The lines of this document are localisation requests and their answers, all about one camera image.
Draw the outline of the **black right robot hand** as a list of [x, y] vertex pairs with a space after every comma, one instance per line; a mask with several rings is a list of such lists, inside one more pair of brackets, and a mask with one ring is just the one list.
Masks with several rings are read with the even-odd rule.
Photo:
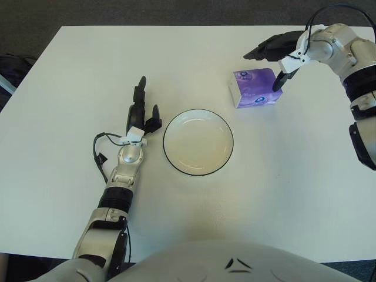
[[260, 43], [243, 56], [247, 60], [278, 62], [296, 49], [296, 44], [303, 31], [291, 31], [274, 35]]

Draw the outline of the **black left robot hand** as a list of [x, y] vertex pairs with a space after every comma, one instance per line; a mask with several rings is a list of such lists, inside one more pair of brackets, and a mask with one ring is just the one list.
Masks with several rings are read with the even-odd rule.
[[133, 104], [129, 108], [126, 133], [132, 126], [143, 130], [145, 134], [153, 133], [162, 127], [158, 105], [154, 105], [152, 117], [145, 120], [145, 87], [146, 77], [142, 76], [138, 85], [134, 88]]

